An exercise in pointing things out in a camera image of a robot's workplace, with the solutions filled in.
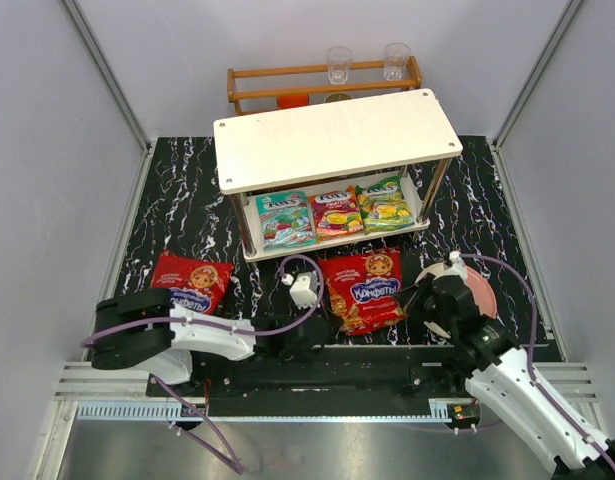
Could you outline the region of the red Konfety candy bag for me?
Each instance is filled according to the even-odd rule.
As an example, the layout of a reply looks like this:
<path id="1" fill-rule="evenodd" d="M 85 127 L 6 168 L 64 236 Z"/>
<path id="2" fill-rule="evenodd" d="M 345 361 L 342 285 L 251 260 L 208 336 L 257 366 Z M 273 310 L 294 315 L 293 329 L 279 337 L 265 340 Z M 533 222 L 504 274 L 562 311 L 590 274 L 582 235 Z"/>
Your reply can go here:
<path id="1" fill-rule="evenodd" d="M 398 248 L 320 259 L 318 264 L 342 332 L 365 335 L 405 318 L 396 300 L 402 287 Z"/>
<path id="2" fill-rule="evenodd" d="M 181 257 L 164 250 L 158 258 L 151 288 L 167 288 L 176 305 L 212 314 L 228 290 L 234 265 Z"/>

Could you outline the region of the orange Fox's candy bag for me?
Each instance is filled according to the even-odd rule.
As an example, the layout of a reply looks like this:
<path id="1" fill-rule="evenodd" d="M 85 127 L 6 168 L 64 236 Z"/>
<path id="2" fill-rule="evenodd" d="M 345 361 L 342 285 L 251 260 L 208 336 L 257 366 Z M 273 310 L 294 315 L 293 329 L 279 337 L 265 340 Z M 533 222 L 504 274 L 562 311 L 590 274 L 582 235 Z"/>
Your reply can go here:
<path id="1" fill-rule="evenodd" d="M 349 236 L 364 229 L 353 186 L 309 197 L 318 243 Z"/>

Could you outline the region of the teal Fox's mint candy bag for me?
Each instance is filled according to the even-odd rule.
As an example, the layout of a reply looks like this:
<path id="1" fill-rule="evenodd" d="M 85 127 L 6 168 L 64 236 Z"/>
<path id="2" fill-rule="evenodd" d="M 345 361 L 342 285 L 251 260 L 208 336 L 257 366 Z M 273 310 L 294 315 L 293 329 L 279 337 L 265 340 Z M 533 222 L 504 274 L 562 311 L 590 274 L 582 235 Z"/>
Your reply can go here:
<path id="1" fill-rule="evenodd" d="M 316 243 L 307 197 L 300 191 L 256 198 L 263 249 L 297 248 Z"/>

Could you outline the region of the green yellow Fox's candy bag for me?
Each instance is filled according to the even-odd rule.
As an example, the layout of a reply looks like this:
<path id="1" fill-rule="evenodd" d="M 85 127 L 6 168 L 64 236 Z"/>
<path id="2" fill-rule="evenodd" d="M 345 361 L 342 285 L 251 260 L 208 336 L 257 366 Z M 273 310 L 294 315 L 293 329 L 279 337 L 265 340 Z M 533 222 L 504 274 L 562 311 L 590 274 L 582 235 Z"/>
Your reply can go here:
<path id="1" fill-rule="evenodd" d="M 398 176 L 367 187 L 357 186 L 355 193 L 366 233 L 400 230 L 415 223 Z"/>

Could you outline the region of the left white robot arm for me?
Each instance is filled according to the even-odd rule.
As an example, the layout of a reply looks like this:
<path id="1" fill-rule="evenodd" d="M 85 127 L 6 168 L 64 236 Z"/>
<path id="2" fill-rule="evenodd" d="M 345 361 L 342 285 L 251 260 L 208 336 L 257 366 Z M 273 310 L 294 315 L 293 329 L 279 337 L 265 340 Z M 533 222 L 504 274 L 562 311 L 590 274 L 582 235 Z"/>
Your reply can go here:
<path id="1" fill-rule="evenodd" d="M 155 288 L 98 303 L 94 332 L 82 346 L 97 370 L 140 370 L 168 385 L 191 380 L 194 354 L 230 362 L 308 358 L 330 336 L 318 311 L 324 275 L 313 260 L 308 263 L 313 269 L 295 276 L 279 270 L 290 299 L 304 311 L 294 320 L 220 318 L 183 305 L 171 289 Z"/>

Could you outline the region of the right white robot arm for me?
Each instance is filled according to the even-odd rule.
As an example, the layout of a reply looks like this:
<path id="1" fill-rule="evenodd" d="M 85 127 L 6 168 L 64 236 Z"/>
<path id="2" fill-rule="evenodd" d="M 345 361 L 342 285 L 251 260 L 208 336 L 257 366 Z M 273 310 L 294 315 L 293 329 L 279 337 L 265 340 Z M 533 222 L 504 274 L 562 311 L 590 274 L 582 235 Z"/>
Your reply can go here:
<path id="1" fill-rule="evenodd" d="M 548 382 L 499 321 L 480 312 L 456 274 L 420 279 L 398 303 L 409 320 L 445 338 L 466 392 L 491 409 L 554 479 L 615 479 L 615 439 L 591 425 Z"/>

